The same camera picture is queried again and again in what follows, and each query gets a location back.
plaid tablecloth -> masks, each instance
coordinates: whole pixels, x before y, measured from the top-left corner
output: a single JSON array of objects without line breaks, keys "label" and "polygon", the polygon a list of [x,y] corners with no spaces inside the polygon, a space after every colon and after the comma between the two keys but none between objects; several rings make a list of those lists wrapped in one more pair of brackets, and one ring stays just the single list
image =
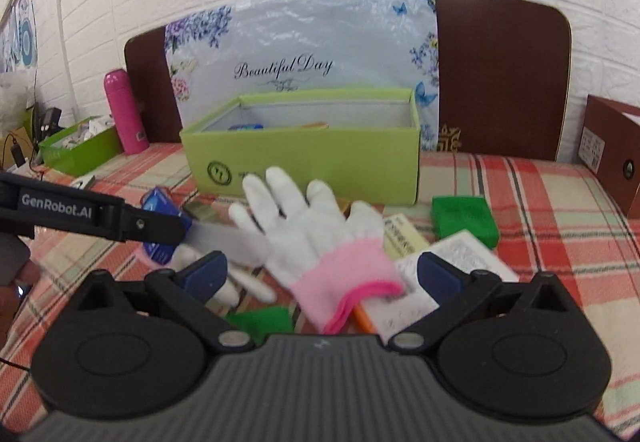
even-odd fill
[{"label": "plaid tablecloth", "polygon": [[[95,174],[99,181],[94,190],[129,203],[138,203],[156,185],[170,187],[183,202],[201,198],[178,145],[153,145],[143,154],[117,157]],[[53,171],[46,179],[70,181]],[[423,155],[418,203],[411,208],[387,206],[383,212],[405,213],[434,241],[430,202],[435,195],[484,195],[500,228],[497,254],[521,281],[539,270],[559,275],[613,361],[597,415],[628,438],[640,427],[640,221],[627,221],[584,167],[466,154]],[[222,215],[230,203],[222,197],[206,201]],[[44,275],[16,318],[1,355],[28,366],[47,327],[92,269],[106,268],[121,280],[142,278],[148,269],[134,256],[138,246],[38,231],[31,248]],[[312,331],[290,295],[265,271],[259,277],[278,289],[278,301],[289,306],[296,331]],[[257,306],[243,296],[239,310]],[[0,422],[16,431],[45,414],[29,375],[6,365],[0,365],[0,405]]]}]

black circular motor housing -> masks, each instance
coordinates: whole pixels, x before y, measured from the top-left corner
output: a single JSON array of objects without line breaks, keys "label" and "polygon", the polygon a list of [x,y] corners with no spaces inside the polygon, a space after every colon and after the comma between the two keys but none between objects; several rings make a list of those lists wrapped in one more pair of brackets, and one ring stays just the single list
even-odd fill
[{"label": "black circular motor housing", "polygon": [[133,418],[178,402],[202,376],[206,352],[187,328],[125,304],[89,310],[74,304],[47,332],[31,363],[49,409]]},{"label": "black circular motor housing", "polygon": [[440,345],[437,364],[469,404],[532,422],[593,412],[611,372],[584,317],[539,309],[453,330]]}]

brown shoebox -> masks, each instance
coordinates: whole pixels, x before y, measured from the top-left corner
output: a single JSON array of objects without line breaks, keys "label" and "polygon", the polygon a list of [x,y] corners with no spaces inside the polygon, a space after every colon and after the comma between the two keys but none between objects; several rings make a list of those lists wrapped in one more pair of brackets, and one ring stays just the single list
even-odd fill
[{"label": "brown shoebox", "polygon": [[578,157],[627,218],[640,218],[640,107],[590,95]]}]

brown board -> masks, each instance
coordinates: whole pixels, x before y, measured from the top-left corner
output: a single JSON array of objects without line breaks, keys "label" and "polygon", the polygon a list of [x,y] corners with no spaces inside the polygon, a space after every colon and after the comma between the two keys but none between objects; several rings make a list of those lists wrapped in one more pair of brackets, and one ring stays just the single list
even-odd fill
[{"label": "brown board", "polygon": [[[436,0],[443,151],[555,160],[566,107],[571,30],[523,0]],[[131,85],[152,142],[179,142],[164,27],[127,41]]]}]

green cloth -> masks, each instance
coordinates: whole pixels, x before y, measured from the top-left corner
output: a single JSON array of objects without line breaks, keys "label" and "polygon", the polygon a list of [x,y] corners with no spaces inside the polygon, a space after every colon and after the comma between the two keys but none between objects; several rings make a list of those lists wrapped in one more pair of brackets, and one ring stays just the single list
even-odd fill
[{"label": "green cloth", "polygon": [[261,345],[268,334],[293,332],[289,310],[284,307],[268,307],[250,312],[227,314],[225,319],[238,330],[248,333],[257,345]]},{"label": "green cloth", "polygon": [[488,248],[498,245],[500,232],[484,197],[434,197],[431,217],[439,239],[467,229]]}]

